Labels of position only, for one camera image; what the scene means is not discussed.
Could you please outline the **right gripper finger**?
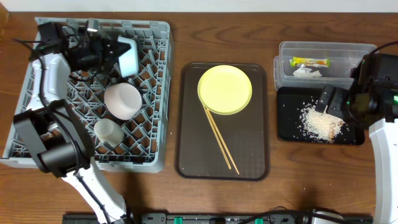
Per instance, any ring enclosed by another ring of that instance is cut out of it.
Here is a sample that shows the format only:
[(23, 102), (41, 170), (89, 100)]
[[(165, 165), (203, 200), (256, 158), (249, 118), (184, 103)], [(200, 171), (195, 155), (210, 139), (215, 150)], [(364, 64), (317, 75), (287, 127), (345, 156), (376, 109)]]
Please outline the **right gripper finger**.
[(341, 114), (340, 110), (340, 103), (341, 103), (341, 98), (340, 94), (342, 90), (345, 90), (343, 88), (336, 88), (334, 97), (330, 103), (330, 106), (328, 106), (326, 113), (330, 114), (332, 116), (335, 116), (337, 118), (343, 119), (343, 116)]
[(325, 85), (320, 98), (315, 107), (315, 111), (319, 113), (323, 113), (327, 106), (330, 106), (330, 103), (334, 97), (336, 88), (331, 85)]

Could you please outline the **light blue bowl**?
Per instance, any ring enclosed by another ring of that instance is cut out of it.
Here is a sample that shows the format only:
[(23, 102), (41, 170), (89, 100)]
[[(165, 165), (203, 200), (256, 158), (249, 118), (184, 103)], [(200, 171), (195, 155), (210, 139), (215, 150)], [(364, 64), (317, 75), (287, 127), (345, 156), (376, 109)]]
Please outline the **light blue bowl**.
[(130, 49), (119, 57), (119, 67), (122, 77), (130, 77), (139, 72), (139, 56), (137, 43), (133, 39), (118, 37), (118, 42), (128, 44)]

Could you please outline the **green yellow snack wrapper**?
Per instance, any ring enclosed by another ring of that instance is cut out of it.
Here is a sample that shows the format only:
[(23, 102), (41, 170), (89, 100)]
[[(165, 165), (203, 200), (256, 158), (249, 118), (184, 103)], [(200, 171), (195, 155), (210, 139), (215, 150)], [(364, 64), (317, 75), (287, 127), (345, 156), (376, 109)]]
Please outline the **green yellow snack wrapper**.
[(330, 60), (327, 58), (303, 58), (292, 57), (290, 59), (291, 67), (326, 67), (330, 66)]

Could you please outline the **pink bowl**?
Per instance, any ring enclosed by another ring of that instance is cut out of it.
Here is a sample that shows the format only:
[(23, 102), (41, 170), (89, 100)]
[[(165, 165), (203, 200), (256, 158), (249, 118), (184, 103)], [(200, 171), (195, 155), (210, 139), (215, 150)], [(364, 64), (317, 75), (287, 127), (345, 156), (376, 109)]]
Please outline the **pink bowl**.
[(106, 89), (104, 103), (116, 118), (130, 120), (141, 109), (142, 96), (133, 85), (118, 83)]

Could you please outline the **white cup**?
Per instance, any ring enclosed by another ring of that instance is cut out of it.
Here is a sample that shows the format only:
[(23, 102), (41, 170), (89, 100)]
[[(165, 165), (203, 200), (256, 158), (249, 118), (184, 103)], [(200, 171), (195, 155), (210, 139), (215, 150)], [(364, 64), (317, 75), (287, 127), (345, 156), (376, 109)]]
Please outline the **white cup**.
[(107, 142), (111, 147), (118, 146), (124, 139), (120, 125), (107, 118), (99, 119), (95, 123), (94, 132), (101, 142)]

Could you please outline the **yellow plate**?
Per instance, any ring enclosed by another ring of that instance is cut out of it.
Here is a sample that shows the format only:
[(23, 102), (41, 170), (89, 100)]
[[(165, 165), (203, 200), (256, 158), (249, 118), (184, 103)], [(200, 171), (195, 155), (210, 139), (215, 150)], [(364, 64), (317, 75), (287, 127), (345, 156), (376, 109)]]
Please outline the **yellow plate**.
[(216, 114), (231, 115), (249, 104), (252, 84), (241, 69), (232, 65), (217, 65), (200, 77), (197, 93), (206, 109)]

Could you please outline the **wooden chopstick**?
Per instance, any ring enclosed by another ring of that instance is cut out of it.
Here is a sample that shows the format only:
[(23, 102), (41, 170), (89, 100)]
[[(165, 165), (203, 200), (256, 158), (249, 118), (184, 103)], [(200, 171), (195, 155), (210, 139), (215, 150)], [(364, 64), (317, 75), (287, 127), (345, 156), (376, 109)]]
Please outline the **wooden chopstick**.
[(222, 153), (222, 155), (223, 155), (223, 157), (224, 157), (224, 159), (225, 159), (226, 165), (227, 165), (228, 169), (231, 169), (231, 164), (229, 163), (229, 160), (228, 160), (228, 158), (227, 158), (227, 156), (226, 156), (226, 153), (225, 153), (225, 151), (224, 151), (224, 149), (223, 149), (221, 140), (220, 140), (220, 138), (219, 138), (219, 136), (218, 136), (218, 134), (217, 134), (217, 132), (216, 132), (215, 126), (214, 126), (213, 122), (211, 121), (211, 118), (210, 118), (210, 115), (211, 115), (211, 114), (209, 114), (209, 111), (207, 110), (207, 108), (206, 108), (205, 106), (203, 106), (203, 110), (204, 110), (204, 112), (205, 112), (205, 114), (206, 114), (207, 120), (208, 120), (208, 122), (209, 122), (209, 124), (210, 124), (211, 130), (213, 131), (213, 134), (214, 134), (215, 139), (216, 139), (216, 141), (217, 141), (217, 143), (218, 143), (218, 146), (219, 146), (219, 148), (220, 148), (220, 150), (221, 150), (221, 153)]
[(229, 163), (231, 164), (231, 168), (234, 168), (236, 173), (239, 175), (240, 171), (239, 171), (239, 169), (238, 169), (238, 167), (237, 167), (237, 165), (236, 165), (236, 163), (235, 163), (235, 161), (234, 161), (234, 159), (233, 159), (233, 157), (232, 157), (232, 155), (231, 155), (231, 153), (230, 153), (230, 151), (229, 151), (229, 149), (228, 149), (228, 147), (227, 147), (227, 145), (226, 145), (226, 143), (224, 141), (223, 136), (221, 135), (221, 132), (218, 129), (218, 126), (217, 126), (212, 114), (210, 115), (210, 118), (211, 118), (211, 121), (213, 122), (213, 124), (215, 126), (215, 129), (216, 129), (216, 132), (217, 132), (217, 134), (218, 134), (218, 136), (219, 136), (219, 138), (221, 140), (223, 149), (224, 149), (224, 151), (226, 153), (226, 156), (227, 156), (227, 158), (229, 160)]

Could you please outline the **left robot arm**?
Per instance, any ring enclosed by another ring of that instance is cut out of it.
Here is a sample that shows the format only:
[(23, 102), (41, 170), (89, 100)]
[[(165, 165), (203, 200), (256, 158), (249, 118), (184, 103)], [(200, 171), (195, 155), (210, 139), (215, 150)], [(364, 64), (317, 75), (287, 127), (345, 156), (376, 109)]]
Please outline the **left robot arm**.
[(136, 41), (100, 34), (97, 25), (96, 19), (90, 19), (73, 35), (64, 32), (59, 22), (38, 26), (40, 39), (29, 58), (33, 93), (25, 111), (14, 116), (13, 126), (36, 166), (74, 187), (98, 223), (133, 223), (124, 197), (96, 164), (90, 134), (67, 102), (72, 72), (106, 73), (115, 63), (123, 76), (138, 71)]

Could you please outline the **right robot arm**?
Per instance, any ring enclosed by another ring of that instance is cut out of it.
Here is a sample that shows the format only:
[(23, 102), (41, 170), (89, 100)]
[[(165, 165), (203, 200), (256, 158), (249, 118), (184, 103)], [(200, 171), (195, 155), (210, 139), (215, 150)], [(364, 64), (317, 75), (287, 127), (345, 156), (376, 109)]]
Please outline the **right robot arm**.
[(327, 85), (316, 111), (369, 131), (376, 171), (375, 223), (397, 223), (397, 56), (371, 52), (349, 90)]

